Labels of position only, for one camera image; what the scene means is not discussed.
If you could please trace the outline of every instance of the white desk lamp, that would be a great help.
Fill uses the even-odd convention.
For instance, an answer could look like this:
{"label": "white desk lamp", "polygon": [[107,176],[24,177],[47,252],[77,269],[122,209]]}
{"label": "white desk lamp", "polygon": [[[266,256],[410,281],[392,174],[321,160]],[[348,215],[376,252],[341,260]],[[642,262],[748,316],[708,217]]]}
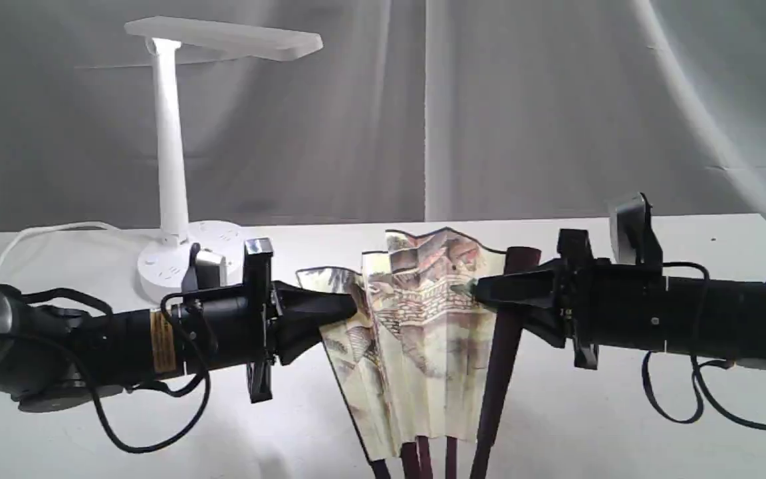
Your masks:
{"label": "white desk lamp", "polygon": [[236,57],[289,61],[322,49],[321,37],[306,31],[168,17],[138,19],[128,22],[125,28],[128,34],[147,40],[147,48],[152,54],[156,97],[162,236],[140,252],[140,284],[146,295],[156,302],[179,291],[193,242],[222,255],[227,284],[240,282],[244,240],[241,227],[222,221],[188,224],[188,194],[176,90],[176,49],[187,43],[218,49]]}

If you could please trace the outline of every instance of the power cord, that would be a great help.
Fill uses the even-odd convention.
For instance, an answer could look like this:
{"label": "power cord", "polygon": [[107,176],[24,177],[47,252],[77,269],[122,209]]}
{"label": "power cord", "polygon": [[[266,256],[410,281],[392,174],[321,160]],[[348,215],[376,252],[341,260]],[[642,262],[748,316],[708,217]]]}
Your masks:
{"label": "power cord", "polygon": [[764,422],[750,421],[748,419],[742,418],[741,416],[737,416],[732,412],[729,412],[729,410],[727,410],[725,407],[723,407],[723,405],[714,399],[714,395],[711,394],[710,389],[708,389],[708,385],[705,384],[705,379],[702,377],[703,367],[713,366],[719,367],[720,369],[729,369],[733,366],[733,361],[724,360],[712,360],[700,364],[699,358],[696,357],[696,345],[699,343],[700,323],[702,323],[702,315],[705,312],[705,299],[708,297],[708,285],[711,282],[711,275],[708,273],[708,269],[700,264],[690,263],[690,261],[673,261],[673,263],[664,263],[664,267],[692,267],[692,269],[696,269],[702,273],[702,293],[700,293],[699,306],[696,309],[696,316],[694,316],[693,330],[691,331],[690,340],[690,366],[693,370],[693,373],[691,373],[690,376],[690,384],[693,385],[694,394],[696,395],[696,412],[694,412],[690,418],[675,419],[668,415],[668,413],[666,413],[664,409],[658,404],[658,400],[656,397],[654,397],[654,392],[652,391],[652,380],[650,378],[650,373],[648,372],[648,361],[650,361],[650,357],[652,356],[651,351],[646,353],[644,360],[642,361],[642,382],[644,383],[644,392],[646,393],[646,398],[648,401],[650,401],[650,404],[652,407],[654,407],[654,410],[656,410],[660,415],[666,419],[669,419],[669,421],[678,422],[678,424],[693,424],[693,422],[698,421],[702,417],[704,410],[702,397],[705,397],[705,399],[708,400],[708,403],[710,403],[711,406],[720,413],[720,415],[723,415],[724,418],[729,419],[729,421],[735,422],[736,424],[742,425],[744,427],[754,428],[754,430],[766,430],[766,424],[764,424]]}
{"label": "power cord", "polygon": [[54,231],[75,230],[76,228],[97,228],[98,230],[112,230],[121,231],[120,228],[106,224],[106,222],[72,222],[71,224],[59,224],[53,226],[37,226],[33,228],[25,228],[13,237],[12,240],[5,246],[0,254],[0,271],[4,264],[5,258],[8,257],[10,251],[27,236],[33,236],[34,234],[52,233]]}
{"label": "power cord", "polygon": [[5,339],[34,343],[35,345],[54,349],[55,351],[61,353],[64,358],[72,362],[73,366],[76,367],[76,370],[82,376],[82,381],[84,381],[85,387],[88,389],[91,400],[93,400],[94,407],[96,408],[97,418],[100,419],[100,424],[102,425],[102,429],[106,433],[106,436],[108,436],[108,439],[110,439],[110,441],[113,442],[114,445],[117,446],[121,451],[129,452],[130,454],[146,454],[147,452],[155,452],[160,449],[167,448],[167,446],[170,446],[171,444],[177,442],[177,440],[182,439],[191,431],[192,428],[194,428],[197,422],[200,421],[201,416],[203,416],[203,412],[205,412],[206,406],[209,405],[209,396],[212,391],[212,379],[209,375],[209,364],[207,364],[203,353],[200,351],[200,348],[198,348],[197,343],[195,343],[194,340],[191,339],[191,337],[188,335],[188,333],[183,330],[182,325],[179,324],[179,321],[176,321],[176,318],[173,318],[167,309],[168,300],[182,296],[182,293],[169,294],[168,296],[162,298],[161,305],[159,307],[161,309],[162,317],[165,319],[165,321],[167,321],[171,327],[173,327],[173,330],[180,337],[182,337],[186,345],[190,346],[192,351],[194,351],[194,355],[197,357],[197,361],[200,365],[200,371],[196,376],[194,376],[193,379],[191,379],[188,385],[180,389],[180,391],[172,391],[174,393],[179,392],[180,394],[171,395],[173,395],[173,397],[182,397],[183,395],[187,395],[197,387],[200,381],[203,381],[203,400],[200,401],[200,407],[198,407],[197,412],[194,413],[194,416],[190,421],[188,421],[188,424],[186,424],[185,427],[183,427],[179,432],[171,436],[169,439],[162,440],[161,442],[151,446],[130,446],[119,439],[118,435],[114,432],[113,428],[108,422],[106,412],[104,411],[102,401],[100,400],[100,395],[97,392],[97,384],[94,380],[94,377],[90,374],[88,367],[85,366],[84,362],[79,359],[78,355],[72,349],[69,349],[64,345],[59,345],[55,341],[46,339],[46,337],[34,336],[30,334],[0,333],[0,340]]}

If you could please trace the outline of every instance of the painted fan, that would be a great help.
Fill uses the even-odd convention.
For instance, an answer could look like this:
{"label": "painted fan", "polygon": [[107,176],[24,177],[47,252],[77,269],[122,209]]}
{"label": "painted fan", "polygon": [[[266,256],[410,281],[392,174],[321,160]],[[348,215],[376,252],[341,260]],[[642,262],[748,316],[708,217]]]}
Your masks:
{"label": "painted fan", "polygon": [[398,456],[405,476],[432,476],[428,439],[446,436],[446,477],[455,477],[457,440],[477,440],[495,328],[469,285],[501,275],[505,254],[449,228],[387,231],[386,245],[362,255],[362,273],[319,267],[298,280],[358,306],[321,333],[375,476]]}

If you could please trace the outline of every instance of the white cable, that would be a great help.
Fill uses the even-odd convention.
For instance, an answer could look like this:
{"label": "white cable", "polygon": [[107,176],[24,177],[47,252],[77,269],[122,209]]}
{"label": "white cable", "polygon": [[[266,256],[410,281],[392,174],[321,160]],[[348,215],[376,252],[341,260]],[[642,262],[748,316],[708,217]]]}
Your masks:
{"label": "white cable", "polygon": [[110,224],[105,224],[104,222],[72,222],[71,224],[56,224],[53,226],[37,226],[33,228],[25,228],[25,230],[20,231],[16,234],[15,237],[13,237],[10,243],[8,243],[8,245],[5,246],[5,249],[3,249],[2,254],[0,254],[0,270],[2,269],[2,265],[4,264],[8,253],[13,249],[13,246],[16,246],[16,243],[19,243],[25,237],[33,236],[34,234],[52,233],[53,231],[73,230],[74,228],[98,228],[99,230],[120,231],[120,228]]}

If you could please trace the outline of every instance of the white table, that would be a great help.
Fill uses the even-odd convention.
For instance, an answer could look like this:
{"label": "white table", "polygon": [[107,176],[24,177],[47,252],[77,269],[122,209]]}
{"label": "white table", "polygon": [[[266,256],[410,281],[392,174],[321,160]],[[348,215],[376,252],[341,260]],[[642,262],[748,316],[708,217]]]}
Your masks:
{"label": "white table", "polygon": [[[705,264],[718,279],[766,279],[766,222],[756,215],[656,218],[665,260]],[[384,246],[389,227],[414,233],[440,224],[362,224],[249,228],[273,240],[274,279],[295,283],[302,267],[359,268],[360,251]],[[487,246],[528,245],[555,255],[559,228],[590,230],[596,255],[610,256],[606,219],[449,224]],[[0,249],[10,234],[0,234]],[[108,232],[47,234],[18,246],[0,281],[24,291],[69,286],[102,297],[115,309],[149,303],[136,293],[134,261],[143,237]],[[598,372],[572,366],[570,349],[553,349],[525,334],[505,405],[490,477],[545,479],[676,479],[766,477],[766,433],[727,422],[706,407],[698,424],[660,418],[640,384],[642,352],[602,349]],[[685,357],[658,355],[653,376],[664,407],[693,410]],[[274,400],[252,406],[243,368],[216,372],[213,399],[188,437],[155,454],[119,452],[86,405],[32,415],[0,395],[0,478],[353,478],[369,477],[332,372],[320,346],[290,367],[277,367]],[[766,421],[766,373],[710,370],[706,378],[733,411]],[[112,425],[134,445],[157,442],[188,421],[200,400],[142,392],[106,401]],[[440,444],[435,471],[442,473]],[[473,449],[460,448],[467,476]],[[391,464],[395,477],[397,463]]]}

